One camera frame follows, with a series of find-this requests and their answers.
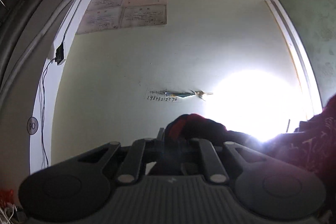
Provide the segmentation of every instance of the ribbed black surface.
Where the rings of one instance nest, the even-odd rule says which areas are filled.
[[[30,218],[28,224],[45,223]],[[146,176],[116,190],[90,217],[73,224],[319,224],[315,218],[281,222],[254,215],[237,203],[228,187],[213,186],[202,176]]]

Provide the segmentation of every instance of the electrical wire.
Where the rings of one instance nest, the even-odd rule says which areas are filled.
[[[72,15],[72,17],[71,17],[71,19],[70,19],[70,21],[69,21],[69,24],[67,25],[67,28],[66,28],[66,30],[65,30],[65,32],[64,32],[64,35],[63,35],[63,39],[62,39],[61,44],[62,44],[62,43],[64,42],[64,40],[65,40],[65,36],[66,36],[67,33],[68,33],[68,30],[69,30],[69,27],[70,27],[70,25],[71,25],[71,23],[72,23],[72,20],[73,20],[73,18],[75,17],[75,15],[76,15],[76,13],[77,13],[77,10],[78,10],[78,7],[80,6],[81,3],[82,3],[82,0],[80,0],[80,1],[78,2],[78,5],[77,5],[75,11],[73,12],[73,15]]]
[[[3,106],[4,100],[9,92],[9,89],[11,88],[16,76],[20,72],[21,68],[23,67],[26,60],[29,58],[31,53],[34,51],[36,46],[39,44],[39,42],[42,40],[44,34],[48,31],[48,29],[51,27],[53,22],[56,20],[57,16],[63,11],[63,9],[71,2],[72,0],[62,0],[62,2],[58,5],[58,7],[54,10],[54,12],[51,14],[49,19],[47,20],[46,24],[43,26],[43,28],[40,30],[40,32],[34,37],[34,39],[28,44],[25,51],[21,54],[19,59],[16,61],[13,69],[11,70],[6,82],[3,85],[2,90],[0,91],[0,110]]]
[[[7,223],[6,223],[6,224],[9,224],[9,222],[11,221],[11,219],[12,219],[12,217],[13,217],[13,215],[14,215],[14,209],[15,209],[15,211],[17,211],[17,208],[16,208],[16,206],[13,204],[13,213],[12,213],[12,215],[10,216],[10,218],[8,218],[8,220],[7,220]]]
[[[6,213],[2,210],[1,207],[0,207],[0,212],[4,216],[5,220],[8,221],[8,217],[7,217]]]
[[[42,121],[42,107],[43,107],[43,104],[42,104],[42,78],[40,78],[40,81],[39,81],[39,86],[38,86],[38,93],[39,93],[39,102],[40,102],[40,121]],[[41,163],[41,169],[43,169],[43,167],[45,168],[45,156],[44,156],[44,153],[43,153],[43,150],[42,150],[42,163]]]
[[[43,154],[44,154],[45,159],[47,161],[47,167],[49,167],[49,161],[48,161],[47,153],[45,152],[44,140],[43,140],[44,111],[45,111],[45,87],[44,87],[44,79],[45,79],[45,77],[46,77],[46,75],[48,73],[48,67],[49,67],[49,65],[55,59],[56,59],[56,57],[50,60],[50,62],[47,64],[46,68],[44,69],[44,71],[42,73],[43,107],[42,107],[42,120],[41,120],[41,144],[42,144]]]

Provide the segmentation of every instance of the wall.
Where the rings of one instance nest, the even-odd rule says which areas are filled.
[[[336,93],[336,0],[280,0],[310,59],[322,105]]]
[[[296,71],[263,0],[168,0],[167,13],[167,25],[75,36],[56,100],[53,164],[112,140],[155,137],[184,113],[272,134],[274,119],[284,132],[288,109],[300,112],[290,99],[300,89]],[[147,89],[215,94],[167,104],[146,100]]]
[[[43,0],[22,33],[6,70],[5,79],[26,46],[40,31],[61,0]],[[50,46],[67,12],[64,9],[25,63],[0,112],[0,188],[13,189],[17,201],[20,183],[30,174],[30,136],[26,126],[32,116],[37,86]]]

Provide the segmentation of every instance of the white cable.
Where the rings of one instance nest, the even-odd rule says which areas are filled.
[[[5,214],[5,212],[2,210],[1,207],[0,207],[0,212],[1,212],[1,214],[5,217],[6,221],[8,221],[8,217],[7,217],[7,215]]]
[[[34,37],[34,39],[28,44],[25,51],[21,54],[20,58],[16,61],[13,69],[11,70],[8,78],[6,79],[5,84],[3,85],[2,90],[0,91],[0,110],[2,108],[3,102],[7,96],[9,89],[11,88],[17,74],[20,72],[22,66],[29,58],[31,53],[34,51],[35,47],[39,44],[44,34],[51,27],[57,16],[61,13],[61,11],[71,2],[71,0],[62,0],[62,2],[58,5],[58,7],[51,14],[46,24],[40,30],[40,32]]]
[[[13,213],[12,213],[11,217],[10,217],[10,218],[8,218],[8,220],[7,220],[7,223],[6,223],[6,224],[9,224],[9,222],[11,221],[11,219],[12,219],[12,217],[13,217],[13,215],[14,215],[14,209],[15,209],[15,211],[17,211],[17,208],[16,208],[15,204],[13,204]]]

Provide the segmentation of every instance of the speed limit sign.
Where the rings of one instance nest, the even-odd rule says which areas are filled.
[[[34,135],[39,128],[39,122],[35,117],[30,117],[27,123],[27,131],[29,135]]]

